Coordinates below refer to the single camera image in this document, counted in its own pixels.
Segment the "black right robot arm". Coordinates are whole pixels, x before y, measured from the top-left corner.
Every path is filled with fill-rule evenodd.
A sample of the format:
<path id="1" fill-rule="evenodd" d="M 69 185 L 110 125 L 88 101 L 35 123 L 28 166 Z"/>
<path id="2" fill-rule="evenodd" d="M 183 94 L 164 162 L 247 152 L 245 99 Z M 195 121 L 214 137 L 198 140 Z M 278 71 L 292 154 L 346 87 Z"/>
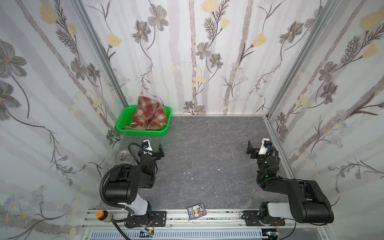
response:
<path id="1" fill-rule="evenodd" d="M 262 203 L 258 215 L 263 224 L 282 219 L 322 226 L 334 221 L 332 205 L 316 181 L 278 176 L 281 159 L 270 139 L 263 139 L 259 148 L 248 141 L 246 154 L 257 160 L 258 186 L 265 192 L 288 197 L 287 202 Z"/>

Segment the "red plaid skirt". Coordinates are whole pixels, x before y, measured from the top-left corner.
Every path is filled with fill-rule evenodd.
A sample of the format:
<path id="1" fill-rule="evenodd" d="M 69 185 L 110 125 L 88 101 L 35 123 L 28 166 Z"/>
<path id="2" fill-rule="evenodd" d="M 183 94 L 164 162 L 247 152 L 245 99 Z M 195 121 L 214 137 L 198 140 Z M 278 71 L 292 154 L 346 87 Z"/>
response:
<path id="1" fill-rule="evenodd" d="M 167 123 L 166 110 L 160 103 L 147 97 L 138 98 L 138 108 L 135 109 L 130 123 L 131 128 L 157 131 L 160 127 L 165 127 Z"/>

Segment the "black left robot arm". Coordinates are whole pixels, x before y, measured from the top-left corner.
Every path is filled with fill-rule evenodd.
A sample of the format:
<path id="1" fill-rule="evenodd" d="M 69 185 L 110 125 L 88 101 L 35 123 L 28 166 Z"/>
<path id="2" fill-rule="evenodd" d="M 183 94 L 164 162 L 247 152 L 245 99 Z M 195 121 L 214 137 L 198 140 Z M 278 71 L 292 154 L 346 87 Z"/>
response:
<path id="1" fill-rule="evenodd" d="M 124 219 L 115 219 L 108 211 L 99 211 L 96 217 L 114 225 L 124 223 L 127 228 L 149 226 L 155 221 L 150 202 L 138 193 L 139 189 L 151 189 L 158 172 L 157 161 L 165 156 L 162 145 L 153 151 L 150 141 L 130 143 L 126 149 L 136 162 L 115 165 L 103 176 L 99 194 L 102 202 L 113 208 L 128 212 Z"/>

